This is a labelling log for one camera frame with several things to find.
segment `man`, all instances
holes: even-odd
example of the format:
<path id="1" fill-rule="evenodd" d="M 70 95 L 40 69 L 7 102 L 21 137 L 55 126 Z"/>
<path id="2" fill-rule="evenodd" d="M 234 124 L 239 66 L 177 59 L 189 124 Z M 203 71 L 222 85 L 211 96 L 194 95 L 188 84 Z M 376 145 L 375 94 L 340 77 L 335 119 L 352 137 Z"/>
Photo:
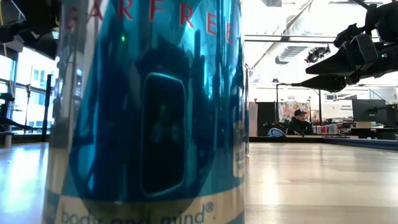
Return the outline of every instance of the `man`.
<path id="1" fill-rule="evenodd" d="M 287 134 L 313 134 L 311 123 L 305 120 L 306 112 L 294 111 L 294 117 L 287 126 Z"/>

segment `red lettering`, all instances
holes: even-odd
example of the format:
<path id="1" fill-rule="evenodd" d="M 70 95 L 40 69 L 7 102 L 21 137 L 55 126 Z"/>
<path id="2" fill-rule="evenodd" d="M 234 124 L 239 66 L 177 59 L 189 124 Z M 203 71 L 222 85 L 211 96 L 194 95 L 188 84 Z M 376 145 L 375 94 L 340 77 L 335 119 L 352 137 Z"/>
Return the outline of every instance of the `red lettering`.
<path id="1" fill-rule="evenodd" d="M 215 22 L 211 21 L 212 18 L 216 19 L 217 17 L 216 17 L 216 15 L 214 15 L 214 14 L 212 14 L 210 12 L 207 12 L 206 31 L 207 31 L 207 33 L 209 33 L 211 35 L 216 35 L 216 32 L 211 30 L 211 25 L 216 25 Z"/>
<path id="2" fill-rule="evenodd" d="M 227 24 L 226 24 L 226 37 L 225 37 L 225 39 L 226 39 L 226 41 L 227 41 L 229 44 L 232 44 L 231 39 L 229 39 L 229 38 L 230 38 L 230 35 L 232 35 L 231 24 L 230 24 L 230 23 L 227 23 Z"/>
<path id="3" fill-rule="evenodd" d="M 187 22 L 191 28 L 193 28 L 193 24 L 190 21 L 193 15 L 193 9 L 191 6 L 187 4 L 180 5 L 180 26 L 184 25 L 184 22 Z"/>
<path id="4" fill-rule="evenodd" d="M 71 30 L 77 23 L 77 16 L 72 16 L 74 12 L 77 12 L 77 8 L 73 7 L 68 11 L 67 14 L 67 30 Z"/>
<path id="5" fill-rule="evenodd" d="M 128 18 L 132 19 L 132 16 L 130 15 L 129 9 L 132 6 L 132 0 L 119 0 L 119 10 L 118 10 L 118 17 L 119 19 L 123 18 L 123 14 Z"/>
<path id="6" fill-rule="evenodd" d="M 149 7 L 150 21 L 153 21 L 155 19 L 155 11 L 163 11 L 162 8 L 156 7 L 156 2 L 163 2 L 163 0 L 150 0 L 150 7 Z"/>
<path id="7" fill-rule="evenodd" d="M 90 10 L 90 14 L 88 15 L 87 22 L 90 21 L 92 17 L 98 17 L 100 20 L 103 20 L 103 16 L 101 14 L 100 6 L 96 1 L 94 1 L 93 7 Z"/>

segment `blue can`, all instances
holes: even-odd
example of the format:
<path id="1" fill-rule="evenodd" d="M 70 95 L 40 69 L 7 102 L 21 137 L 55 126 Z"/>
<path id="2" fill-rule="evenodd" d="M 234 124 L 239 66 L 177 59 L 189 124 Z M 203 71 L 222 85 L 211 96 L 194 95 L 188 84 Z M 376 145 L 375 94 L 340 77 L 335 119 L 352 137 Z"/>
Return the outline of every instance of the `blue can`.
<path id="1" fill-rule="evenodd" d="M 43 223 L 244 223 L 241 1 L 68 0 Z"/>

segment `black shirt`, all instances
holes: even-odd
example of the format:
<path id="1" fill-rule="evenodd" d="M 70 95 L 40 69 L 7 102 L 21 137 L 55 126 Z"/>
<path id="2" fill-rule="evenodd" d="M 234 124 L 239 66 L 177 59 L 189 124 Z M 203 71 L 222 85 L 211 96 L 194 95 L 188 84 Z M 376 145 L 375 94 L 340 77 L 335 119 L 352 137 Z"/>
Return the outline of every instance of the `black shirt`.
<path id="1" fill-rule="evenodd" d="M 300 134 L 313 134 L 312 125 L 307 121 L 299 121 L 296 118 L 292 118 L 287 126 L 287 134 L 295 134 L 294 132 Z"/>

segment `cap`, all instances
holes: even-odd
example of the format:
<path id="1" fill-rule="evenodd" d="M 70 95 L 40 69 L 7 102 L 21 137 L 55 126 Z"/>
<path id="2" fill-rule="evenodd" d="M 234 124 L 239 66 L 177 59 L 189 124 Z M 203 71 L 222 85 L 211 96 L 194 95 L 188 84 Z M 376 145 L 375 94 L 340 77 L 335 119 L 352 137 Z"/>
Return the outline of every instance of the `cap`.
<path id="1" fill-rule="evenodd" d="M 297 111 L 294 111 L 294 116 L 302 116 L 302 115 L 305 115 L 307 112 L 304 112 L 304 111 L 302 111 L 302 110 L 297 110 Z"/>

